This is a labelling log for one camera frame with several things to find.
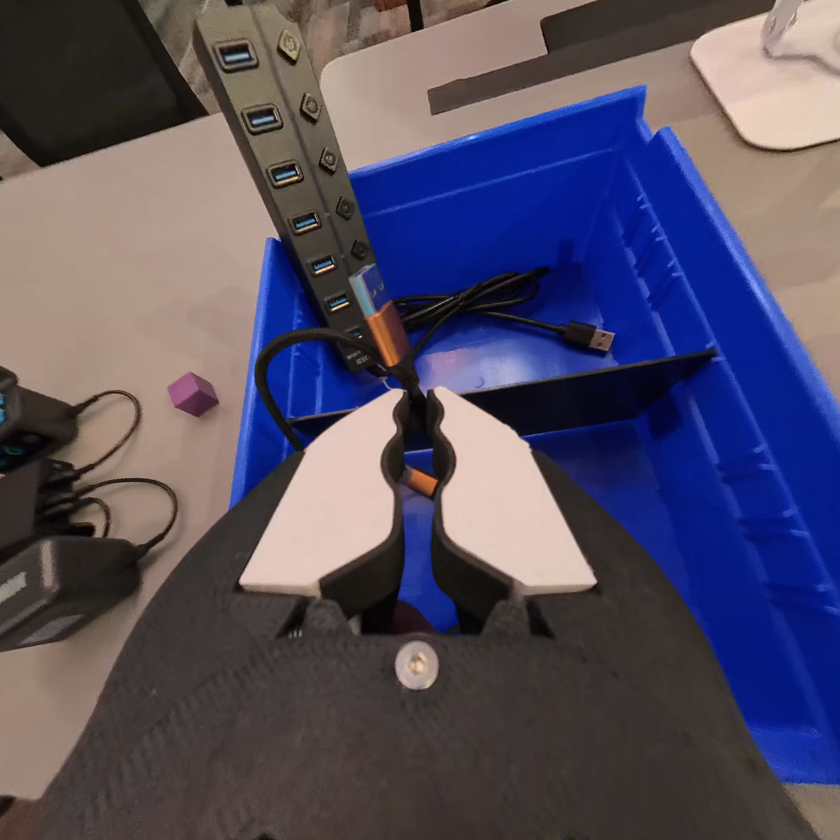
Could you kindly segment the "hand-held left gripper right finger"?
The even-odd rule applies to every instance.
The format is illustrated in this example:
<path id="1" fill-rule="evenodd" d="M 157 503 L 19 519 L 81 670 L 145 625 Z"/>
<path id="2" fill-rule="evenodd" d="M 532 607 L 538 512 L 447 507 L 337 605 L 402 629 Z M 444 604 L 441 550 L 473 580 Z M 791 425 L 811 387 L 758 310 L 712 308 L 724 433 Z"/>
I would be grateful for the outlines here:
<path id="1" fill-rule="evenodd" d="M 460 634 L 479 634 L 501 603 L 597 591 L 591 562 L 550 486 L 551 459 L 510 426 L 439 386 L 427 393 L 437 488 L 434 580 Z"/>

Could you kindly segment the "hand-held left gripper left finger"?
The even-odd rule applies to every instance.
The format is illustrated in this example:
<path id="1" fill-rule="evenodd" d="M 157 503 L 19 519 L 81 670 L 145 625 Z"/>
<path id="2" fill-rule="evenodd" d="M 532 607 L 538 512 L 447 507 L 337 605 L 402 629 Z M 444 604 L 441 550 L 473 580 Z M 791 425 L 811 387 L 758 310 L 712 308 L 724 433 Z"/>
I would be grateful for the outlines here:
<path id="1" fill-rule="evenodd" d="M 245 592 L 336 602 L 355 616 L 395 599 L 404 569 L 406 394 L 378 396 L 321 433 L 239 577 Z"/>

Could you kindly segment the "blue plastic bin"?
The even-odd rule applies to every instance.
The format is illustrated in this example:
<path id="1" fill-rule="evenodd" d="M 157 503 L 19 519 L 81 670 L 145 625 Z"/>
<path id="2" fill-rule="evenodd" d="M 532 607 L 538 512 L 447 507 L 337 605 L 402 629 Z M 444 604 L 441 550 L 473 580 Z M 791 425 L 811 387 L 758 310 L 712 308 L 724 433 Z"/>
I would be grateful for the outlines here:
<path id="1" fill-rule="evenodd" d="M 838 406 L 645 99 L 619 91 L 358 169 L 353 190 L 394 297 L 549 267 L 526 317 L 615 333 L 601 356 L 462 316 L 421 352 L 423 389 L 717 350 L 636 419 L 529 438 L 679 589 L 779 778 L 838 784 Z"/>

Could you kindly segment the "black multi-port USB hub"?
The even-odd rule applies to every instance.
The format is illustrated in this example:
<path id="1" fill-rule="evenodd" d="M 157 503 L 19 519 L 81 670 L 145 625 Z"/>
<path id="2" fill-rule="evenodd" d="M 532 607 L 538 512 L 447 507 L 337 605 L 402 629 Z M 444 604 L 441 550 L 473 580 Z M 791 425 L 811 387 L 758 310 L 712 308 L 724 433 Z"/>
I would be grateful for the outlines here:
<path id="1" fill-rule="evenodd" d="M 207 2 L 196 55 L 317 326 L 374 346 L 350 277 L 375 262 L 299 26 L 273 2 Z"/>

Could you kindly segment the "black plastic bin divider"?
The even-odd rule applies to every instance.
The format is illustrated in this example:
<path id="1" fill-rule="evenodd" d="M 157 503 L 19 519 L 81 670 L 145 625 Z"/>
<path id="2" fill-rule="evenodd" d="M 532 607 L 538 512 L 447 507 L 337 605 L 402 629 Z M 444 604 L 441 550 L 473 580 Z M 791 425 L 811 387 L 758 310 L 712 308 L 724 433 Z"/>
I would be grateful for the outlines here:
<path id="1" fill-rule="evenodd" d="M 709 348 L 462 396 L 521 437 L 554 434 L 636 419 L 717 357 Z"/>

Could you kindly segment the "purple cube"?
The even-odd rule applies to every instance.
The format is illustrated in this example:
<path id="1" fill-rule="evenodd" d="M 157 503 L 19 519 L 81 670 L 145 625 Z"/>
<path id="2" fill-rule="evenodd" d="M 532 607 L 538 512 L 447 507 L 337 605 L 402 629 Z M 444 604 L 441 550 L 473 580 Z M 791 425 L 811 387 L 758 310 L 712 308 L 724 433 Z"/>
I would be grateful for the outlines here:
<path id="1" fill-rule="evenodd" d="M 191 417 L 203 417 L 219 404 L 213 384 L 193 372 L 169 384 L 167 392 L 173 407 Z"/>

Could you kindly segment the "black power adapter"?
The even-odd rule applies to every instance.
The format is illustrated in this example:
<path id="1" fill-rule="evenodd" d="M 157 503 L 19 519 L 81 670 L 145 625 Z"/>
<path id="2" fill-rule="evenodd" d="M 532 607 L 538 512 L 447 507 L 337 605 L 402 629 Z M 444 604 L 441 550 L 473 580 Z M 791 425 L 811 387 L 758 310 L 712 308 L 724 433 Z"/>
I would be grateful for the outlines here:
<path id="1" fill-rule="evenodd" d="M 1 651 L 52 644 L 136 592 L 140 547 L 124 539 L 40 539 L 1 566 Z"/>

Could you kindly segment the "black adapter block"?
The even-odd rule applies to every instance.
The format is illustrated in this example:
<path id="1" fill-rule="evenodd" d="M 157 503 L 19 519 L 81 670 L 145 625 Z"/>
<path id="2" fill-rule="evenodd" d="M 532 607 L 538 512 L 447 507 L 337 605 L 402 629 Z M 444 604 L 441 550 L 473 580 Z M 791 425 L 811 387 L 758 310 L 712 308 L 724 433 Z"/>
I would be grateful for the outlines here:
<path id="1" fill-rule="evenodd" d="M 66 512 L 46 515 L 46 511 L 68 492 L 72 470 L 66 461 L 40 458 L 2 476 L 2 561 L 38 539 L 70 534 Z"/>

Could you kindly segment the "black device with blue lights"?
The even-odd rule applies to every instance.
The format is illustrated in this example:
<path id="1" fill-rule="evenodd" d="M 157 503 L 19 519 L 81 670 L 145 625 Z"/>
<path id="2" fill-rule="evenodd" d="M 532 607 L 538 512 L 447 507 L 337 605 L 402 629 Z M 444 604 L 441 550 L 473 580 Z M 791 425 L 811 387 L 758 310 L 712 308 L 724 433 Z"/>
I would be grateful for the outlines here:
<path id="1" fill-rule="evenodd" d="M 74 406 L 31 391 L 1 368 L 1 474 L 45 458 L 77 436 Z"/>

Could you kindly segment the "black chair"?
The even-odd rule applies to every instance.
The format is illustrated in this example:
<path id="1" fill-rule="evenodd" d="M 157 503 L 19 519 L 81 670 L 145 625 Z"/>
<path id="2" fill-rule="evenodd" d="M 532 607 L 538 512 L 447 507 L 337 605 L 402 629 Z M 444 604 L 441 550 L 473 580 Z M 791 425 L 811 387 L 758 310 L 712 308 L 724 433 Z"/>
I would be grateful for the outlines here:
<path id="1" fill-rule="evenodd" d="M 200 2 L 1 2 L 2 135 L 38 167 L 207 115 L 182 73 Z"/>

